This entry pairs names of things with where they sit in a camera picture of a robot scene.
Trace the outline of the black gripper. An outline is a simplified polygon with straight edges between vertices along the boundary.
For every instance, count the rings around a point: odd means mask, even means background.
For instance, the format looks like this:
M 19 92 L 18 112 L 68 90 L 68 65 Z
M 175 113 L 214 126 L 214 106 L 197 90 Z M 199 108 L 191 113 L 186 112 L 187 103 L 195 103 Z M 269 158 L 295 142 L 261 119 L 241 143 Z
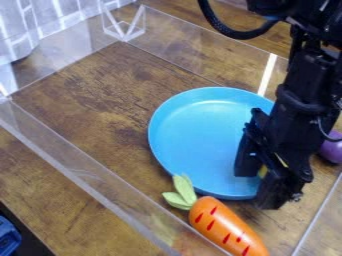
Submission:
M 301 200 L 302 188 L 313 182 L 310 157 L 326 140 L 340 109 L 334 95 L 317 86 L 282 84 L 269 113 L 251 110 L 239 142 L 234 175 L 255 177 L 263 165 L 269 172 L 261 179 L 254 205 L 278 210 L 286 202 Z

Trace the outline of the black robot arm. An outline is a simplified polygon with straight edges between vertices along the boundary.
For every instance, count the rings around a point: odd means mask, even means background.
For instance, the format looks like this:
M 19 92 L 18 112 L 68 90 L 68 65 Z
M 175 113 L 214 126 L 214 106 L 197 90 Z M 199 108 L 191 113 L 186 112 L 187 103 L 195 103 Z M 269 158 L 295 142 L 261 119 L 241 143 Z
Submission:
M 342 0 L 247 0 L 249 10 L 291 24 L 287 75 L 269 113 L 251 110 L 234 174 L 261 178 L 254 205 L 278 209 L 298 201 L 314 179 L 310 157 L 342 112 Z

